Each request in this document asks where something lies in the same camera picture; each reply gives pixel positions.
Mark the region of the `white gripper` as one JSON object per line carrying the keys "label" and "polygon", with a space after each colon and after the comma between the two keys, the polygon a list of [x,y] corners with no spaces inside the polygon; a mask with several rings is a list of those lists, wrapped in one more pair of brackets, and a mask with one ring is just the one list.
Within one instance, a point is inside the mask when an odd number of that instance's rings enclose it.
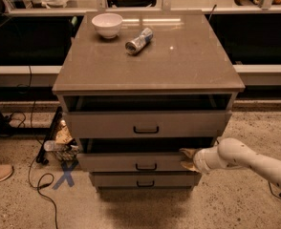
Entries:
{"label": "white gripper", "polygon": [[181,165],[189,171],[208,173],[211,170],[223,168],[224,162],[219,157],[217,146],[201,150],[182,148],[180,152],[188,158],[193,158],[194,164],[187,161],[181,162]]}

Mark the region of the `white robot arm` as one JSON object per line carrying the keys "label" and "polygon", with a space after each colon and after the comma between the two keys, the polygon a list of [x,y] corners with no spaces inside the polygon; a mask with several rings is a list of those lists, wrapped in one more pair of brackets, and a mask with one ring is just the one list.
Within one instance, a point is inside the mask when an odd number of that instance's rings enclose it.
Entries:
{"label": "white robot arm", "polygon": [[261,155],[235,138],[225,138],[210,148],[182,148],[186,159],[181,165],[193,172],[208,173],[217,169],[248,168],[281,189],[281,160]]}

